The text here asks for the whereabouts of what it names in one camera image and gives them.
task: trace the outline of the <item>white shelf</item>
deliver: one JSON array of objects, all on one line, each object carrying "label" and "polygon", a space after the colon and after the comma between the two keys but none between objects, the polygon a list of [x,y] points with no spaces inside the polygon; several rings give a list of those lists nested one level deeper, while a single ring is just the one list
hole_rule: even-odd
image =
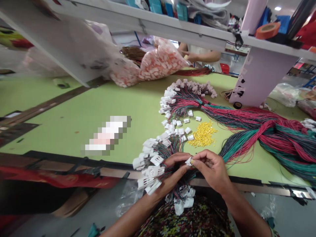
[{"label": "white shelf", "polygon": [[[52,1],[47,1],[52,10],[57,13],[138,32],[143,31],[141,27],[143,25],[145,32],[148,34],[180,42],[183,41],[222,52],[227,40],[235,41],[235,37],[230,32],[180,21],[166,15],[140,10],[108,0],[76,0],[75,4],[67,0],[59,0],[59,2],[62,6],[56,5]],[[244,44],[253,47],[316,60],[316,54],[307,50],[293,49],[285,45],[259,40],[250,36],[243,37],[243,40]]]}]

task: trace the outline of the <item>red container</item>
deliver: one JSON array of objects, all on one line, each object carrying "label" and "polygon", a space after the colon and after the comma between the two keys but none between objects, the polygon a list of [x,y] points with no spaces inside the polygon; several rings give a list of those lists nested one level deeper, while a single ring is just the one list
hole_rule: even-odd
[{"label": "red container", "polygon": [[222,73],[229,74],[229,66],[227,64],[221,64]]}]

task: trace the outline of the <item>pixelated area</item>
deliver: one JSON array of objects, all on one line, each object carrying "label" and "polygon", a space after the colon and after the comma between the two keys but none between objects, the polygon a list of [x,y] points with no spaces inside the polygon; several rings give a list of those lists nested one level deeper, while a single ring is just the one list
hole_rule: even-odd
[{"label": "pixelated area", "polygon": [[81,145],[81,154],[84,156],[105,156],[110,155],[114,145],[123,138],[123,133],[131,127],[131,116],[108,116],[102,127],[89,139],[89,144]]}]

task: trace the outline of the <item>small tape roll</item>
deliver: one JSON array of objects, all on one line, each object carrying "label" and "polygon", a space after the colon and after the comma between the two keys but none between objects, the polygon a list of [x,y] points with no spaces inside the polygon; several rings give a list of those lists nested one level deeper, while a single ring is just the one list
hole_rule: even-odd
[{"label": "small tape roll", "polygon": [[233,104],[233,107],[234,107],[235,109],[241,109],[242,104],[239,103],[239,102],[235,102],[235,103]]},{"label": "small tape roll", "polygon": [[263,26],[260,26],[256,31],[256,38],[260,40],[266,40],[268,38],[271,38],[273,36],[276,36],[279,32],[280,23],[269,23],[265,24]]}]

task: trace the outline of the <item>green table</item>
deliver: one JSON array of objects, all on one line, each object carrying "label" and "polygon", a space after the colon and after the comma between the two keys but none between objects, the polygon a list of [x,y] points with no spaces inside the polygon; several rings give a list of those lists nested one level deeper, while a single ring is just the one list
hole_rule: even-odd
[{"label": "green table", "polygon": [[0,81],[0,117],[15,110],[27,110],[81,86],[72,77],[63,77],[63,79],[70,88],[60,89],[54,85],[52,78],[4,77]]},{"label": "green table", "polygon": [[[110,156],[89,157],[94,160],[131,164],[133,159],[138,157],[138,154],[142,151],[142,144],[146,139],[156,138],[157,135],[164,132],[165,129],[161,121],[165,117],[158,113],[160,97],[163,96],[167,86],[178,78],[178,76],[169,76],[161,80],[142,82],[130,88],[119,88],[114,83],[109,82],[97,89],[91,89],[30,119],[28,122],[37,123],[40,126],[25,134],[22,142],[16,143],[16,141],[13,141],[1,148],[0,152],[24,154],[30,150],[35,150],[83,157],[80,151],[81,145],[89,143],[89,139],[93,138],[93,133],[97,132],[97,128],[101,127],[107,116],[131,116],[131,127],[127,129],[123,139],[119,140],[118,145],[115,145],[115,149],[110,152]],[[211,82],[218,93],[218,97],[212,99],[206,96],[205,98],[210,102],[232,106],[219,94],[221,91],[234,88],[236,78],[211,74],[192,79],[200,83],[205,83],[208,80]],[[272,99],[268,99],[268,104],[273,111],[287,119],[301,121],[307,117],[297,107],[286,108]],[[209,118],[201,111],[194,111],[194,115],[201,116],[201,122],[209,121]],[[183,125],[183,128],[187,126],[196,131],[198,122],[190,119],[190,123]],[[218,126],[216,122],[213,126],[219,130],[213,135],[213,138],[217,141],[215,146],[212,144],[209,147],[194,148],[186,144],[184,151],[195,154],[207,148],[219,153],[222,142],[232,132],[222,129],[222,126]],[[262,183],[273,181],[292,185],[308,185],[307,182],[291,175],[281,167],[272,155],[261,148],[258,142],[254,148],[253,159],[245,164],[233,165],[228,169],[228,174],[259,179]]]}]

